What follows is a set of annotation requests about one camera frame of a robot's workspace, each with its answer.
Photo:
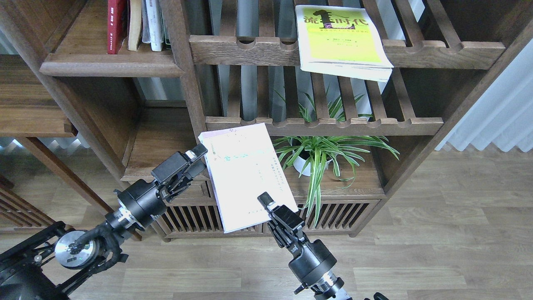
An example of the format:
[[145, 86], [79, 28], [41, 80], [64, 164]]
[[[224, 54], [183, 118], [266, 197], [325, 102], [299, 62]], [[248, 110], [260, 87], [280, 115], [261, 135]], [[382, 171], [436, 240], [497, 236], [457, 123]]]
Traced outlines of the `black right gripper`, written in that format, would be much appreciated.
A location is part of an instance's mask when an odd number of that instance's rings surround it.
[[278, 205], [268, 192], [257, 199], [271, 218], [268, 227], [279, 247], [293, 255], [288, 266], [301, 288], [335, 288], [337, 277], [332, 268], [337, 260], [322, 241], [309, 241], [303, 231], [304, 220], [285, 205]]

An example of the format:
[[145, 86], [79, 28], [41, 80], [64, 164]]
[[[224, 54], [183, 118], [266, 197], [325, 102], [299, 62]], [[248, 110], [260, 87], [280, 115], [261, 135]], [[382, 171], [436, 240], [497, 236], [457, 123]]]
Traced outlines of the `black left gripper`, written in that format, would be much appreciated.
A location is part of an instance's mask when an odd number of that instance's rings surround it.
[[152, 182], [139, 179], [124, 191], [118, 191], [119, 226], [125, 229], [135, 226], [139, 230], [149, 226], [166, 211], [166, 204], [184, 192], [192, 179], [206, 168], [201, 159], [207, 152], [203, 144], [185, 153], [176, 152], [152, 170]]

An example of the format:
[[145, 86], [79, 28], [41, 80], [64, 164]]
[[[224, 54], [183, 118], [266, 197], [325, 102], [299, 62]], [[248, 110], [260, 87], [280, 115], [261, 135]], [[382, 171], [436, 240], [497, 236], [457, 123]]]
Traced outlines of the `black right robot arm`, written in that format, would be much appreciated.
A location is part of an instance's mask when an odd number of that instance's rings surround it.
[[267, 225], [279, 247], [293, 255], [288, 266], [301, 283], [294, 293], [309, 288], [316, 300], [350, 300], [343, 289], [344, 281], [332, 272], [336, 258], [321, 240], [309, 241], [303, 230], [304, 220], [287, 206], [276, 204], [267, 192], [258, 200], [270, 217]]

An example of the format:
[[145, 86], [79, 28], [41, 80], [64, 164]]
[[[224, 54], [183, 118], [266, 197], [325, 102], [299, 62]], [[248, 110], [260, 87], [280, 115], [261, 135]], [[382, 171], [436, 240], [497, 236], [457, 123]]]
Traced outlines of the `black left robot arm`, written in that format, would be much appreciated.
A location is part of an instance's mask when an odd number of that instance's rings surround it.
[[184, 192], [205, 165], [198, 144], [176, 152], [153, 169], [154, 180], [138, 180], [116, 190], [118, 210], [91, 230], [67, 230], [55, 222], [1, 255], [2, 300], [67, 300], [88, 278], [124, 263], [121, 244], [134, 231], [145, 230]]

